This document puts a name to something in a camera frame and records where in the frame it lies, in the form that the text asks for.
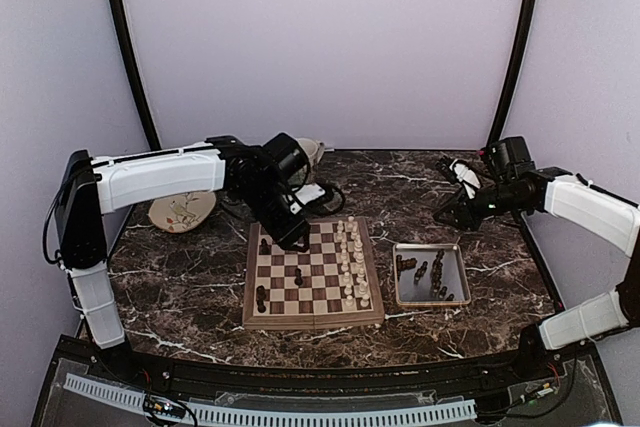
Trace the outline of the dark chess piece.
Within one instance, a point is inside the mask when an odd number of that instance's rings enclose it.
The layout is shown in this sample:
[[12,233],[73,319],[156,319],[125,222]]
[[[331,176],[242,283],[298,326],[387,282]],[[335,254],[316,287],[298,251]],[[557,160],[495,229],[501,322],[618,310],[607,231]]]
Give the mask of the dark chess piece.
[[270,255],[271,254],[271,244],[267,241],[266,238],[262,238],[259,245],[259,254],[260,255]]
[[294,278],[294,283],[295,283],[297,286],[302,286],[302,285],[303,285],[303,283],[304,283],[304,279],[303,279],[303,276],[302,276],[302,271],[301,271],[301,269],[300,269],[300,268],[296,268],[296,269],[295,269],[295,278]]
[[255,298],[257,301],[265,301],[267,298],[267,291],[263,285],[259,285],[256,288]]

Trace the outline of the metal tray with wooden rim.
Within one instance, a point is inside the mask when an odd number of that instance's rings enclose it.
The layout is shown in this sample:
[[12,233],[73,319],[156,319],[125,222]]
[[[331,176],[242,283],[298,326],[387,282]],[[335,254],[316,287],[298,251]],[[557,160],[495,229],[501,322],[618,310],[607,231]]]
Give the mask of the metal tray with wooden rim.
[[468,305],[471,293],[457,243],[393,247],[396,302],[402,307]]

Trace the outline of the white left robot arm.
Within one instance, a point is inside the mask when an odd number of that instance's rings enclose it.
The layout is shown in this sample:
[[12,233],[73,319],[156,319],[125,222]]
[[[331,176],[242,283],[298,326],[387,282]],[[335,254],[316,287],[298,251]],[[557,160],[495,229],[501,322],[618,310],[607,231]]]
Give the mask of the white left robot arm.
[[131,156],[74,152],[46,218],[56,225],[59,248],[45,259],[67,273],[76,307],[105,350],[103,368],[120,383],[141,374],[140,359],[122,346],[126,334],[107,273],[104,216],[173,195],[222,191],[244,202],[281,249],[304,251],[310,225],[290,179],[309,167],[303,148],[285,133],[264,145],[220,136]]

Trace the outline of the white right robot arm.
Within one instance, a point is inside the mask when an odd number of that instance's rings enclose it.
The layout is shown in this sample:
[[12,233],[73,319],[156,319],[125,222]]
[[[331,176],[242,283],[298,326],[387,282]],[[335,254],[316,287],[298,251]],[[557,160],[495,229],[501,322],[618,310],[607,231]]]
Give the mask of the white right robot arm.
[[539,167],[523,137],[483,147],[483,165],[436,163],[456,190],[432,213],[461,231],[510,214],[551,280],[555,313],[525,327],[510,371],[534,379],[563,349],[639,326],[639,205],[561,167]]

